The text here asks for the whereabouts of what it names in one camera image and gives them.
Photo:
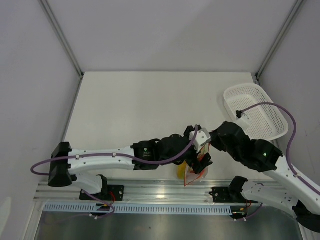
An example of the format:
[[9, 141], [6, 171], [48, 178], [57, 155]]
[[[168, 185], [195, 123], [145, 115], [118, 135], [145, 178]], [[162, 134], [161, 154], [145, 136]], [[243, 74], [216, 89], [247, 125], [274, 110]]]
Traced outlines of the yellow green mango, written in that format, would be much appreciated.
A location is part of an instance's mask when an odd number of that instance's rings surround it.
[[182, 164], [176, 166], [176, 176], [179, 180], [185, 179], [187, 163], [184, 161]]

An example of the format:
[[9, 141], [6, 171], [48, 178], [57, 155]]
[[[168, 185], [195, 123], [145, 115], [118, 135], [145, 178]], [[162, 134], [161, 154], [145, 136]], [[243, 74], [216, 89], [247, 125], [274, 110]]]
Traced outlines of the clear orange zip bag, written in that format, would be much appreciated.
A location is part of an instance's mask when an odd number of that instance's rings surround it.
[[212, 157], [209, 153], [210, 144], [207, 143], [198, 153], [196, 161], [192, 164], [187, 163], [187, 169], [183, 181], [184, 187], [203, 180], [208, 174], [208, 168], [213, 164]]

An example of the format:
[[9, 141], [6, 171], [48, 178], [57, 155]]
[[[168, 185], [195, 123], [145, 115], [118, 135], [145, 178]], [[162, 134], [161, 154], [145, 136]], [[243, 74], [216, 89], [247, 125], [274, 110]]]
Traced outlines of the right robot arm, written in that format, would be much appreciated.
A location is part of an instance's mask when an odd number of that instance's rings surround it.
[[269, 205], [291, 215], [310, 231], [320, 231], [320, 187], [290, 167], [281, 150], [263, 139], [250, 139], [243, 129], [225, 121], [210, 132], [210, 144], [228, 153], [236, 162], [277, 181], [284, 193], [236, 176], [228, 187], [234, 202], [254, 201]]

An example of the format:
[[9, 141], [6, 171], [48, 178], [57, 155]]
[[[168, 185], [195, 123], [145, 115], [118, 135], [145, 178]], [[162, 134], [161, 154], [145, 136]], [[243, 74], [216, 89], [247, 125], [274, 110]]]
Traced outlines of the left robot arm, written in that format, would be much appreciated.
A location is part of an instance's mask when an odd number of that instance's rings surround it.
[[199, 159], [202, 148], [211, 140], [205, 128], [188, 126], [184, 135], [172, 134], [162, 139], [97, 152], [75, 149], [67, 141], [60, 142], [51, 154], [48, 185], [53, 188], [75, 186], [84, 195], [103, 200], [109, 193], [108, 180], [102, 174], [92, 175], [91, 171], [152, 171], [159, 166], [187, 163], [198, 174], [212, 164], [208, 153]]

